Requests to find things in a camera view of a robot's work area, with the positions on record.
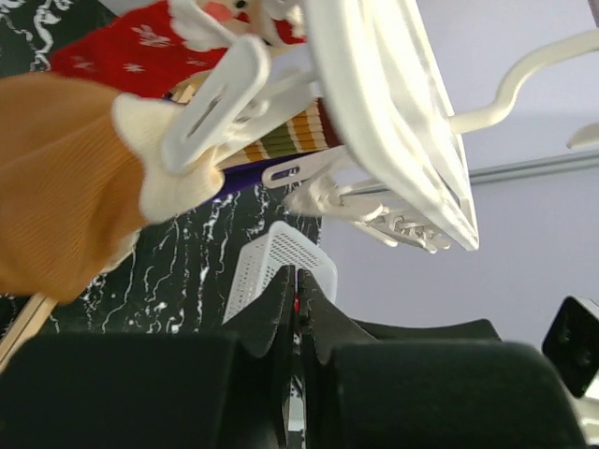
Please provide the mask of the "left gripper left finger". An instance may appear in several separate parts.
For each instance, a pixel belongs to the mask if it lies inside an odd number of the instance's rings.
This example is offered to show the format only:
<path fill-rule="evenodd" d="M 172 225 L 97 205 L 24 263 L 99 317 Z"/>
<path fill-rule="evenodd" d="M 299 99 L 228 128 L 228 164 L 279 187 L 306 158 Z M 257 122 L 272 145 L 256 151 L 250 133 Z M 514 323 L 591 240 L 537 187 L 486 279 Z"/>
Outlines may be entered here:
<path fill-rule="evenodd" d="M 283 448 L 296 271 L 211 332 L 55 334 L 1 374 L 5 448 Z"/>

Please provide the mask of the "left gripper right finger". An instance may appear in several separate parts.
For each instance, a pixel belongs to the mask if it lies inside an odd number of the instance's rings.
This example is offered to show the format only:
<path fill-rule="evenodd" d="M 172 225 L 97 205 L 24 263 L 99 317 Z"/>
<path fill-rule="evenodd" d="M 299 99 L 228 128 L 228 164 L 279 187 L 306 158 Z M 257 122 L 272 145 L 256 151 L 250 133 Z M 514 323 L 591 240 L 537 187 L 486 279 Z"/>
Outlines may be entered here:
<path fill-rule="evenodd" d="M 379 340 L 298 275 L 310 448 L 583 448 L 557 373 L 496 339 Z"/>

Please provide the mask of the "purple sock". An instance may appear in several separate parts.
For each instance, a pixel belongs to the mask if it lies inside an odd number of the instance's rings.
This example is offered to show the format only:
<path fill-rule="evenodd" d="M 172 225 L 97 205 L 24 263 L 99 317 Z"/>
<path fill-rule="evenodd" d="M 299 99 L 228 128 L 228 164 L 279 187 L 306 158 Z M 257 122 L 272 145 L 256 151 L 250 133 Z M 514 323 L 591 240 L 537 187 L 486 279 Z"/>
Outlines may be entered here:
<path fill-rule="evenodd" d="M 292 160 L 291 156 L 279 159 L 266 159 L 248 164 L 233 166 L 224 169 L 225 182 L 221 190 L 211 198 L 211 201 L 221 199 L 230 194 L 239 192 L 261 182 L 262 173 L 268 167 Z"/>

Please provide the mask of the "orange sock with cream cuff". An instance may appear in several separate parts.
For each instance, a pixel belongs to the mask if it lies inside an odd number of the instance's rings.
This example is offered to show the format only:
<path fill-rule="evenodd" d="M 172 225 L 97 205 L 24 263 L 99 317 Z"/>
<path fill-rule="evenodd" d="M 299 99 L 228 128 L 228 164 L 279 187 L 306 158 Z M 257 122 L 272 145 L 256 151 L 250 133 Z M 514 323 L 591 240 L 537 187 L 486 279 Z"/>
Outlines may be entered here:
<path fill-rule="evenodd" d="M 182 106 L 50 71 L 1 81 L 1 290 L 68 303 L 139 231 L 212 199 L 211 152 L 184 173 L 160 146 Z"/>

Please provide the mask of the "beige striped sock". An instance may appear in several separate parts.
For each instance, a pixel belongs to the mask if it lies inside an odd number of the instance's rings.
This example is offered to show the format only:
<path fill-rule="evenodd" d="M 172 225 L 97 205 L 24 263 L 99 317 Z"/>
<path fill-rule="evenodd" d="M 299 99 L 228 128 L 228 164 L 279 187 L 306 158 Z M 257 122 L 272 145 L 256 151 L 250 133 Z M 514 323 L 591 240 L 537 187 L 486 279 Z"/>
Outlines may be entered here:
<path fill-rule="evenodd" d="M 228 169 L 296 154 L 320 152 L 342 144 L 324 99 L 318 97 L 306 110 L 228 157 L 218 167 Z"/>

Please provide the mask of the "white plastic clip hanger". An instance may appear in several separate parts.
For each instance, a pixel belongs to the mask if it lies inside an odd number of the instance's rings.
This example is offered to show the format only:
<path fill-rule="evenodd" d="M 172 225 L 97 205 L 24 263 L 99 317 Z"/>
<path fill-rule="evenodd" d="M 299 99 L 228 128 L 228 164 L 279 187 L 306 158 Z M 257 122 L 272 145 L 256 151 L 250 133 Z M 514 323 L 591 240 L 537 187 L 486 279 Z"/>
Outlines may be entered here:
<path fill-rule="evenodd" d="M 491 103 L 458 114 L 415 2 L 262 1 L 258 11 L 255 33 L 236 36 L 195 3 L 176 5 L 174 29 L 203 25 L 228 51 L 167 131 L 168 170 L 247 148 L 306 110 L 319 84 L 342 146 L 293 161 L 286 206 L 430 253 L 479 247 L 462 136 L 503 121 L 535 72 L 598 48 L 592 30 L 531 51 Z"/>

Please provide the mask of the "red sock with cream cuff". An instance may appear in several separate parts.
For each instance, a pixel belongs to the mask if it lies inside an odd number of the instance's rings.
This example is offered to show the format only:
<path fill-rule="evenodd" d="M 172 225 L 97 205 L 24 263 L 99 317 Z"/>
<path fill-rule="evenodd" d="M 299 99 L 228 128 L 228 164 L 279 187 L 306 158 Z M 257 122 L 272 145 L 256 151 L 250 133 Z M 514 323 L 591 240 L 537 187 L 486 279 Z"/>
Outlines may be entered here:
<path fill-rule="evenodd" d="M 156 1 L 56 51 L 51 70 L 160 98 L 212 70 L 245 34 L 285 48 L 306 39 L 297 1 Z"/>

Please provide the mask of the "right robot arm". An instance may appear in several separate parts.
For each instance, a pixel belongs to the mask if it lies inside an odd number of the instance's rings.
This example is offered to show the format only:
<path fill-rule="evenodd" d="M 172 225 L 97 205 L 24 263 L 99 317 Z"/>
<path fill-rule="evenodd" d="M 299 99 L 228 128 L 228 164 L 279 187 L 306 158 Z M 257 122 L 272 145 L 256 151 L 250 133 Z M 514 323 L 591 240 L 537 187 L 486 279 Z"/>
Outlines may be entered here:
<path fill-rule="evenodd" d="M 598 446 L 598 304 L 566 297 L 541 345 L 568 390 L 591 448 Z"/>

